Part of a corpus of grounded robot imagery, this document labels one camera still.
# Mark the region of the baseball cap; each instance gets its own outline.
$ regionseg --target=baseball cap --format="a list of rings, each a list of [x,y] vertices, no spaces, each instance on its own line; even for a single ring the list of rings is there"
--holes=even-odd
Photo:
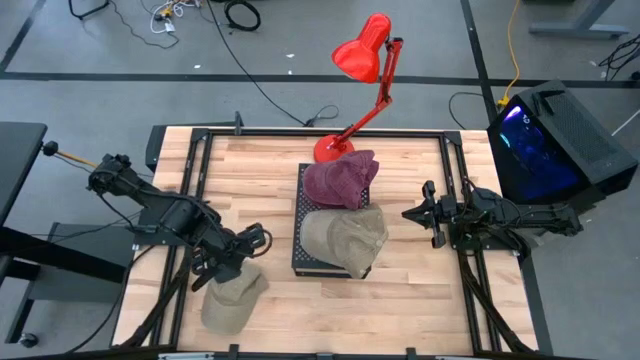
[[[225,283],[209,281],[202,305],[204,326],[219,335],[238,334],[249,321],[260,293],[269,287],[256,265],[244,262],[241,273]]]
[[[307,167],[302,180],[305,195],[315,203],[359,209],[362,190],[371,185],[380,167],[374,156],[372,150],[360,150]]]
[[[376,204],[356,211],[312,211],[300,226],[300,245],[309,255],[343,267],[361,279],[389,237],[382,210]]]

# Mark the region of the cap brim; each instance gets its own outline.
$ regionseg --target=cap brim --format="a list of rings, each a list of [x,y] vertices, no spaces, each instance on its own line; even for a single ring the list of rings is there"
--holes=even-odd
[[[317,203],[342,205],[340,195],[327,184],[327,173],[334,163],[319,163],[308,166],[304,170],[302,185],[305,195]]]
[[[259,274],[251,288],[244,294],[242,303],[233,305],[225,304],[215,296],[213,291],[207,289],[202,305],[202,323],[207,329],[218,335],[240,333],[249,322],[260,293],[268,287],[267,279],[264,275]]]
[[[329,249],[327,236],[333,220],[350,210],[319,210],[305,216],[300,225],[300,245],[307,254],[335,266],[342,266],[336,255]]]

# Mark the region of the maroon cap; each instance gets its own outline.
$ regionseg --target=maroon cap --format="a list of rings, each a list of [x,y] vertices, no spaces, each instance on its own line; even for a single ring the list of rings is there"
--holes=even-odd
[[[371,185],[380,164],[372,150],[354,151],[336,161],[313,164],[304,172],[304,193],[324,205],[343,205],[356,210],[362,206],[362,190]]]

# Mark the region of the yellow cable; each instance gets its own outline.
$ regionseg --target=yellow cable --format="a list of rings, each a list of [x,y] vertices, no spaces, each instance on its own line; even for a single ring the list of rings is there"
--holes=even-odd
[[[79,163],[81,163],[81,164],[89,165],[89,166],[91,166],[92,168],[97,168],[97,167],[98,167],[98,165],[96,165],[96,164],[92,163],[92,162],[91,162],[91,161],[89,161],[89,160],[85,160],[85,159],[83,159],[83,158],[81,158],[81,157],[77,157],[77,156],[75,156],[75,155],[71,155],[71,154],[66,153],[66,152],[64,152],[64,151],[60,151],[60,150],[58,150],[57,154],[58,154],[58,155],[60,155],[60,156],[62,156],[62,157],[66,157],[66,158],[67,158],[67,159],[69,159],[69,160],[72,160],[72,161],[75,161],[75,162],[79,162]]]
[[[513,84],[515,84],[516,81],[518,81],[518,79],[520,79],[520,67],[518,67],[518,61],[516,61],[516,54],[513,52],[513,46],[511,45],[511,24],[513,23],[513,18],[516,15],[516,11],[518,11],[518,5],[520,5],[520,0],[516,0],[516,6],[514,6],[513,8],[513,12],[511,13],[511,18],[509,19],[509,26],[507,27],[507,40],[509,42],[509,52],[511,53],[511,62],[513,63],[513,66],[515,66],[516,68],[516,77],[511,80],[511,82],[509,83],[509,86],[507,86],[507,89],[504,91],[504,96],[502,96],[502,99],[498,100],[498,105],[500,106],[507,106],[507,104],[509,103],[509,91],[511,90],[511,87],[513,86]]]

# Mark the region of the red desk lamp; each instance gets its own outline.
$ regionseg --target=red desk lamp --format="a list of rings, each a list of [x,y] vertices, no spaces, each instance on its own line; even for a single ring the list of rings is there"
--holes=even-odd
[[[316,162],[337,160],[340,156],[352,152],[354,148],[349,137],[391,104],[392,99],[389,96],[389,91],[403,40],[389,38],[390,32],[391,19],[384,14],[373,14],[364,24],[357,39],[340,45],[331,55],[333,62],[348,76],[372,84],[378,80],[380,72],[378,50],[382,44],[385,44],[387,48],[387,60],[380,78],[380,91],[375,107],[357,124],[347,127],[342,134],[327,135],[320,139],[313,151]]]

